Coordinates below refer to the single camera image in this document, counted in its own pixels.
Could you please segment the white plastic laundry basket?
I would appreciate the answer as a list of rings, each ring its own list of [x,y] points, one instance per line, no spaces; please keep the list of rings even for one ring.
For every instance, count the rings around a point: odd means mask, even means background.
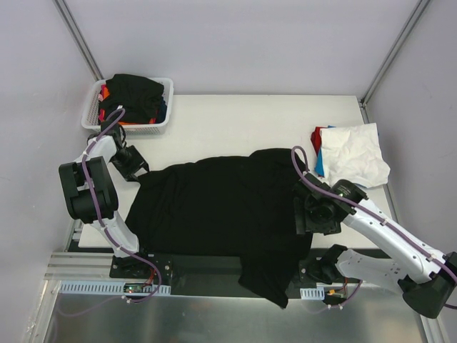
[[[165,118],[158,124],[128,124],[124,125],[128,136],[133,135],[159,135],[164,134],[171,118],[174,103],[174,82],[170,78],[152,77],[151,80],[164,86],[163,98],[166,104]],[[83,128],[93,132],[100,132],[99,125],[99,93],[101,86],[106,83],[105,79],[98,80],[94,83],[89,91],[81,115],[81,125]]]

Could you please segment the white t shirt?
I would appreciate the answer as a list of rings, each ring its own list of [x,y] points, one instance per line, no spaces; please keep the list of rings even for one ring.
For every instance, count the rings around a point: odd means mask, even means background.
[[[367,189],[388,182],[391,168],[383,160],[375,123],[321,130],[324,179],[341,179]]]

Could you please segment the red t shirt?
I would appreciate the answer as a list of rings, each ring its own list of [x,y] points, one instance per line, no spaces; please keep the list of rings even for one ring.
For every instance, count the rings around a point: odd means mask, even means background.
[[[311,133],[311,143],[316,155],[318,155],[321,150],[321,130],[325,128],[325,126],[316,126]]]

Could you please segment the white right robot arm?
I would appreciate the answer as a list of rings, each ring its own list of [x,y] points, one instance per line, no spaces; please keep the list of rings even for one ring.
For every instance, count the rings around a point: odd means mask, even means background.
[[[355,184],[340,180],[330,187],[311,174],[294,189],[302,213],[299,233],[338,234],[347,227],[374,243],[387,257],[363,255],[334,244],[306,267],[317,282],[353,278],[400,294],[423,317],[435,319],[456,288],[456,253],[444,253],[389,219]]]

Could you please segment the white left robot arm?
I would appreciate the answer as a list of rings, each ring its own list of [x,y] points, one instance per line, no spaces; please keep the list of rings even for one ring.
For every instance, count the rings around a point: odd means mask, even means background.
[[[137,182],[139,172],[149,171],[136,147],[126,143],[122,125],[113,119],[103,122],[101,132],[89,137],[79,158],[59,166],[66,208],[71,218],[95,228],[115,257],[129,257],[126,269],[142,278],[150,272],[151,260],[139,254],[139,239],[119,214],[119,198],[108,164],[113,164],[126,182]]]

